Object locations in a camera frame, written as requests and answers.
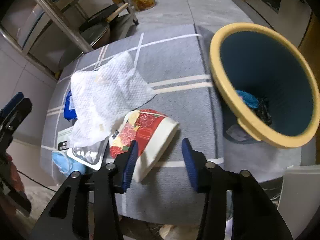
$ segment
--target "marble floor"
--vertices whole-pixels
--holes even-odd
[[[156,6],[136,15],[140,24],[129,35],[183,24],[202,25],[216,32],[230,23],[252,22],[231,0],[156,0]]]

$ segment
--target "crumpled white paper towel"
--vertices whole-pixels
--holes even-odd
[[[127,51],[98,71],[75,72],[71,92],[78,120],[69,137],[70,147],[104,140],[116,121],[155,96]]]

